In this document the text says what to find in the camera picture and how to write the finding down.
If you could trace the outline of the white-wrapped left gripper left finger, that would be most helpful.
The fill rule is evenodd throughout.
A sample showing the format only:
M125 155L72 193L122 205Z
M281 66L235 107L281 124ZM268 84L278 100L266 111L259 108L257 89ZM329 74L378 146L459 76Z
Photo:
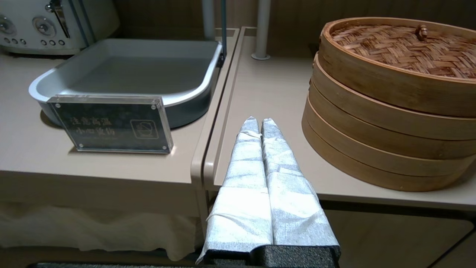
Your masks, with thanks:
M207 232L197 263L207 251L248 253L271 245L271 207L257 119L243 123L228 169L207 218Z

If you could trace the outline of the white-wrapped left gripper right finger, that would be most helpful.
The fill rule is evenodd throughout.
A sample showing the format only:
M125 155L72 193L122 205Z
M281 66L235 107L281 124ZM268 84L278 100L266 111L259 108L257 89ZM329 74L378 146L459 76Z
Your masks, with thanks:
M276 122L264 119L261 134L274 243L339 246L316 191Z

